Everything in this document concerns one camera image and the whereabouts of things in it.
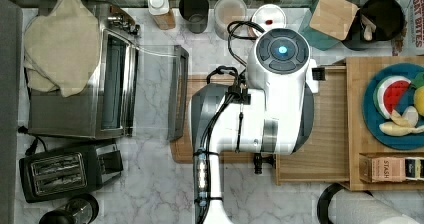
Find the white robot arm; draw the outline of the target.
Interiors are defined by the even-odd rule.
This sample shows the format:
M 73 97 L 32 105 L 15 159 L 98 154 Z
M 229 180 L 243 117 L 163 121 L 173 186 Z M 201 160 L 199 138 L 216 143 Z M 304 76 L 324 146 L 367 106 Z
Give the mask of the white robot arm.
M 271 29 L 251 49 L 245 88 L 236 77 L 230 86 L 209 83 L 192 96 L 196 224 L 232 224 L 223 207 L 222 152 L 290 155 L 306 142 L 314 120 L 313 64 L 302 35 Z

